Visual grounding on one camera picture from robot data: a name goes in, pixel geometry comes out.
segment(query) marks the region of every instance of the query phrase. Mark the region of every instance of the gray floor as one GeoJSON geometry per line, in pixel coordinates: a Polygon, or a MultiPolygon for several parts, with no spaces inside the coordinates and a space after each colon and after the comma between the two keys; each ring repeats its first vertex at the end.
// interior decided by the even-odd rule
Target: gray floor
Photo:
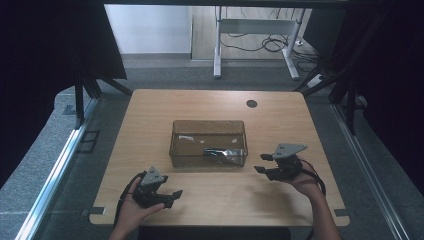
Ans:
{"type": "MultiPolygon", "coordinates": [[[[212,62],[190,61],[187,56],[124,56],[131,89],[224,89],[291,91],[292,81],[280,61],[226,61],[221,79],[212,76],[212,62]]],[[[85,143],[72,158],[35,239],[106,239],[111,226],[88,220],[130,97],[103,82],[102,98],[94,110],[85,143]]],[[[345,239],[396,239],[378,196],[370,187],[355,152],[340,126],[337,111],[327,100],[330,86],[306,99],[327,154],[351,223],[341,227],[345,239]]],[[[39,139],[21,166],[0,191],[0,235],[14,239],[75,124],[74,115],[63,115],[74,105],[73,89],[56,98],[52,114],[39,139]]],[[[409,239],[424,239],[424,199],[396,160],[373,134],[361,111],[356,112],[356,139],[367,161],[398,214],[409,239]]],[[[305,239],[309,228],[291,228],[292,239],[305,239]]]]}

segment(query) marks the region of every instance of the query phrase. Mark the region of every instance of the table surface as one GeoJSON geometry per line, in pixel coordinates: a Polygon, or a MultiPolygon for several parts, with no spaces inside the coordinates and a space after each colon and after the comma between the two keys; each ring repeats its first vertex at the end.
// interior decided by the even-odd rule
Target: table surface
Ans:
{"type": "Polygon", "coordinates": [[[155,166],[169,176],[158,193],[183,190],[171,209],[147,218],[152,226],[311,226],[306,197],[292,186],[269,181],[254,166],[274,168],[262,153],[279,143],[305,144],[299,153],[311,162],[327,187],[327,200],[338,226],[349,224],[332,171],[303,96],[295,92],[136,90],[131,98],[94,207],[94,224],[112,224],[116,204],[128,182],[155,166]],[[246,102],[255,100],[257,107],[246,102]],[[242,168],[175,169],[169,156],[174,120],[242,120],[249,155],[242,168]]]}

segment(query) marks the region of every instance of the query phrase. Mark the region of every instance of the metal rail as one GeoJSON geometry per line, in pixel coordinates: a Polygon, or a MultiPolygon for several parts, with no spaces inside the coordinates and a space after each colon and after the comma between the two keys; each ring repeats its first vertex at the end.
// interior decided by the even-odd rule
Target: metal rail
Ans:
{"type": "Polygon", "coordinates": [[[334,113],[336,114],[340,128],[342,129],[343,134],[345,135],[353,151],[353,154],[355,155],[355,159],[359,164],[362,173],[364,174],[365,180],[367,181],[371,192],[373,193],[374,198],[377,201],[377,204],[380,207],[381,212],[383,213],[383,216],[386,219],[387,224],[393,233],[393,236],[397,240],[409,240],[409,236],[403,226],[402,220],[400,219],[398,213],[396,212],[396,209],[393,207],[392,202],[386,195],[383,187],[381,186],[380,181],[375,175],[375,172],[371,164],[369,163],[367,156],[362,150],[358,139],[356,138],[356,136],[351,134],[348,127],[346,126],[344,114],[341,112],[340,107],[337,107],[334,104],[332,104],[331,107],[334,113]]]}
{"type": "Polygon", "coordinates": [[[93,112],[94,107],[97,104],[96,99],[91,99],[87,104],[85,110],[85,121],[78,129],[74,129],[71,132],[71,135],[68,138],[62,152],[59,155],[59,158],[56,160],[55,165],[50,172],[49,177],[44,183],[43,188],[40,191],[37,199],[34,202],[31,210],[28,213],[25,222],[23,223],[21,229],[18,232],[18,235],[15,239],[23,240],[23,239],[32,239],[41,224],[41,220],[43,219],[48,206],[51,200],[54,197],[54,194],[60,184],[63,174],[72,159],[73,154],[77,148],[78,143],[80,142],[84,131],[91,120],[91,113],[93,112]]]}

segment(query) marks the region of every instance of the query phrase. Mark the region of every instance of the wrist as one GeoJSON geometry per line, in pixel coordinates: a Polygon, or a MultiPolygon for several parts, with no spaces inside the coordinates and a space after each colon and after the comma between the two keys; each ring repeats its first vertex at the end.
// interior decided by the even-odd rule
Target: wrist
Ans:
{"type": "Polygon", "coordinates": [[[321,189],[318,186],[309,189],[307,194],[305,194],[305,195],[311,201],[316,200],[316,199],[320,199],[320,198],[324,198],[324,194],[322,193],[321,189]]]}

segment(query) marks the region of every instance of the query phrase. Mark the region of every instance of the white wall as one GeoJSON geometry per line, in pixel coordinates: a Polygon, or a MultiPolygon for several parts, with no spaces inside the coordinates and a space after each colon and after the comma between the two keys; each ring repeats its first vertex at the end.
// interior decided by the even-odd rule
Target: white wall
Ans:
{"type": "Polygon", "coordinates": [[[191,7],[105,5],[121,54],[190,53],[191,7]]]}

